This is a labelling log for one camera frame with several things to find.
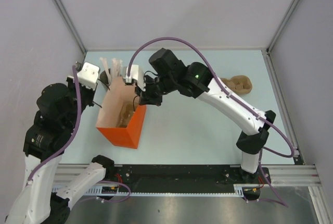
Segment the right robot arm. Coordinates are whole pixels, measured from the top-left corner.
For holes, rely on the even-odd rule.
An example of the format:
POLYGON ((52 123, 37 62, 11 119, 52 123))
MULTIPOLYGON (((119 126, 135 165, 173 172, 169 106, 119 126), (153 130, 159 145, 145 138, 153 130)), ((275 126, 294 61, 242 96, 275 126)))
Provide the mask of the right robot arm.
POLYGON ((241 179, 246 183, 257 179, 260 150, 266 144, 270 128, 265 121, 273 123, 276 114, 255 109, 221 79, 216 79, 206 65, 194 62, 187 66, 169 49, 155 52, 149 63, 155 70, 154 78, 144 74, 138 65, 126 71, 126 82, 135 82, 139 104, 160 106, 164 95, 178 91, 211 105, 241 128, 236 143, 241 150, 241 179))

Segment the orange paper bag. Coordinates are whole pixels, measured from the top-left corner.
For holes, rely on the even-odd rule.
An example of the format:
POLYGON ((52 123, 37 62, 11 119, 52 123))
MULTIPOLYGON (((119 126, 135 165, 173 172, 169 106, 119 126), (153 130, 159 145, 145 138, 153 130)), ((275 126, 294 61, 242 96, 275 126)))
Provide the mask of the orange paper bag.
POLYGON ((96 128, 114 146, 137 149, 146 106, 138 104, 135 86, 113 79, 98 113, 96 128))

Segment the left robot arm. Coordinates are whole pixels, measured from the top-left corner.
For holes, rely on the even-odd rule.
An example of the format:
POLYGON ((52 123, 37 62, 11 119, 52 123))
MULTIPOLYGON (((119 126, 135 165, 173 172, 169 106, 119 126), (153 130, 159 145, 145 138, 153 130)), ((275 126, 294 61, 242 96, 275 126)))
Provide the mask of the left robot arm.
POLYGON ((67 77, 67 84, 54 83, 42 90, 34 123, 24 140, 23 189, 5 223, 65 223, 88 189, 114 178, 114 161, 98 155, 68 186, 52 191, 65 146, 75 137, 83 110, 94 105, 96 87, 96 81, 67 77))

